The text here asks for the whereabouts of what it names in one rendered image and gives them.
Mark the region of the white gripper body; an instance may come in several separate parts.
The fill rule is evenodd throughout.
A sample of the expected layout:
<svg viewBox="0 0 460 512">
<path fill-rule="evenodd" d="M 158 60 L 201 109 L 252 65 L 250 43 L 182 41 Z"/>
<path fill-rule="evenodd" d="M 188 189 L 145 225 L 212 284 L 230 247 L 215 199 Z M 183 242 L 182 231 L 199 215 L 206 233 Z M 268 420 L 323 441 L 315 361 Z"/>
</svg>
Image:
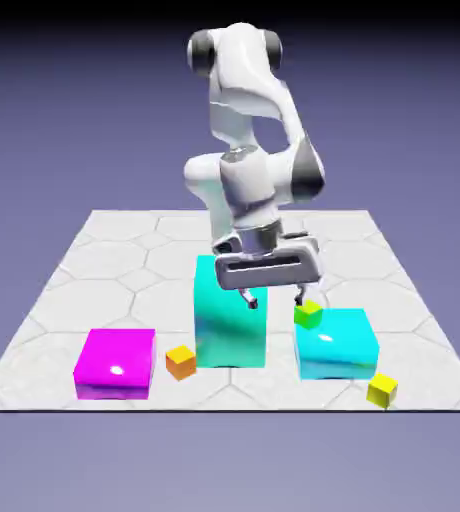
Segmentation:
<svg viewBox="0 0 460 512">
<path fill-rule="evenodd" d="M 307 233 L 289 234 L 269 254 L 221 254 L 215 271 L 225 290 L 315 283 L 322 277 L 319 244 Z"/>
</svg>

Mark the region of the small green cube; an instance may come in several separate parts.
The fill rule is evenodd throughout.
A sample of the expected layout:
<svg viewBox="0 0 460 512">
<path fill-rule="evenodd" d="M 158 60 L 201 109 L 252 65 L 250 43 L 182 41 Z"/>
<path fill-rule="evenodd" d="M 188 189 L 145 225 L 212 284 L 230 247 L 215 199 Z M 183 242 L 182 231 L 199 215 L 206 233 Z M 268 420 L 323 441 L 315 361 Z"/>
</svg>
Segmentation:
<svg viewBox="0 0 460 512">
<path fill-rule="evenodd" d="M 322 320 L 323 311 L 320 304 L 305 299 L 294 307 L 294 323 L 305 329 L 315 328 Z"/>
</svg>

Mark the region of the small orange cube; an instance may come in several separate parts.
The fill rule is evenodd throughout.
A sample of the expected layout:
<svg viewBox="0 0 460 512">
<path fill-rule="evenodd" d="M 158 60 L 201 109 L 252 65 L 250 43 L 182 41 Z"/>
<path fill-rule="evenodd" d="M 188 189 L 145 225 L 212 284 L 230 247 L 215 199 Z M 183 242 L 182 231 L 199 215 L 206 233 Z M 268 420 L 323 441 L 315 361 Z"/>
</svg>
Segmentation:
<svg viewBox="0 0 460 512">
<path fill-rule="evenodd" d="M 196 354 L 186 345 L 180 345 L 166 352 L 166 369 L 181 381 L 196 373 Z"/>
</svg>

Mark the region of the small yellow cube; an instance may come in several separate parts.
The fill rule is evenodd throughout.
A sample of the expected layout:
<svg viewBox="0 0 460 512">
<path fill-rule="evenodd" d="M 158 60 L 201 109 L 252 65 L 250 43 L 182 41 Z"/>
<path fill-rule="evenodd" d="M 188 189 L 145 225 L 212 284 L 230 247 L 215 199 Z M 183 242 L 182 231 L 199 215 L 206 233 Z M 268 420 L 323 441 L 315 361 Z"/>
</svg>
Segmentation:
<svg viewBox="0 0 460 512">
<path fill-rule="evenodd" d="M 396 379 L 376 373 L 368 383 L 366 399 L 382 409 L 388 409 L 396 397 L 397 390 Z"/>
</svg>

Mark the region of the tall large teal box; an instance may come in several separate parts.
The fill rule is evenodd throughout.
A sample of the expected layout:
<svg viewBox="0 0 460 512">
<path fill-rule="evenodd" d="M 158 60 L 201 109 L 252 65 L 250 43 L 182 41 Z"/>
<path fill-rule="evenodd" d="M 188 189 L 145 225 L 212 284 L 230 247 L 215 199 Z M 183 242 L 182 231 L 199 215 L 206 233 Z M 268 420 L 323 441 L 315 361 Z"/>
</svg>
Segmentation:
<svg viewBox="0 0 460 512">
<path fill-rule="evenodd" d="M 266 361 L 268 290 L 255 288 L 251 309 L 236 290 L 220 288 L 215 257 L 200 255 L 193 287 L 196 361 L 200 368 L 261 368 Z"/>
</svg>

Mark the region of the large cyan box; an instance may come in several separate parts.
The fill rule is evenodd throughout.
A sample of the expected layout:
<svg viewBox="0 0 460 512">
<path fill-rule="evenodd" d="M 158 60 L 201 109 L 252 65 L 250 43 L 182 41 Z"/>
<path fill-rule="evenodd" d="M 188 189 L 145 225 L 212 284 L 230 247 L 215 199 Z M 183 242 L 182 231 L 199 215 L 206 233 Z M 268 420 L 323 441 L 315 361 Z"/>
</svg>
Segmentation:
<svg viewBox="0 0 460 512">
<path fill-rule="evenodd" d="M 374 376 L 379 343 L 363 309 L 323 309 L 311 326 L 305 324 L 295 323 L 295 355 L 302 380 Z"/>
</svg>

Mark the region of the large magenta box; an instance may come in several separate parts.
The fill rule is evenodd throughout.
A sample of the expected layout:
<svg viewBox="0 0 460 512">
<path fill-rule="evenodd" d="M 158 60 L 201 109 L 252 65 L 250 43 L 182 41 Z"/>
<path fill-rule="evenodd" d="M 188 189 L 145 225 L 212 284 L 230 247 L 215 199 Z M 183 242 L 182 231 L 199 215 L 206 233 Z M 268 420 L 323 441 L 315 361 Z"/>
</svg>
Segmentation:
<svg viewBox="0 0 460 512">
<path fill-rule="evenodd" d="M 147 400 L 156 352 L 155 329 L 91 329 L 73 371 L 77 398 Z"/>
</svg>

